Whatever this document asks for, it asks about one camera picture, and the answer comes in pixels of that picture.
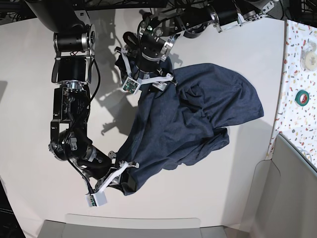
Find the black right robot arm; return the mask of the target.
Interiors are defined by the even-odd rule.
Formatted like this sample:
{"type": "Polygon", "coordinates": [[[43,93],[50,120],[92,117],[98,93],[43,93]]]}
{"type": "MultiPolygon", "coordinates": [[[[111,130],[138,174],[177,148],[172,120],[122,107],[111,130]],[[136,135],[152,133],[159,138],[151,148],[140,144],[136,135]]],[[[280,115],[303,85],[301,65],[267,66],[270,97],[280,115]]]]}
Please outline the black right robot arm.
{"type": "Polygon", "coordinates": [[[67,161],[83,178],[93,194],[89,179],[100,180],[116,168],[87,136],[90,93],[95,60],[96,29],[85,10],[75,11],[67,0],[28,0],[37,18],[53,32],[55,51],[52,70],[54,90],[53,119],[49,150],[67,161]]]}

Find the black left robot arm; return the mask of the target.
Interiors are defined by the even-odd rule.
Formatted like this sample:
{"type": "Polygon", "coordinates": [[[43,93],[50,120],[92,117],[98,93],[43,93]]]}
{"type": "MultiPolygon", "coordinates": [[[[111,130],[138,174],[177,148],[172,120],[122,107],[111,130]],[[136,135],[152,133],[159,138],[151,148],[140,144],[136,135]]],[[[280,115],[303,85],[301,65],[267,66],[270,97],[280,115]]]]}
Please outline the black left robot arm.
{"type": "Polygon", "coordinates": [[[198,0],[154,14],[145,12],[137,30],[135,65],[144,73],[158,72],[180,37],[194,39],[209,26],[222,32],[260,20],[275,4],[274,0],[198,0]]]}

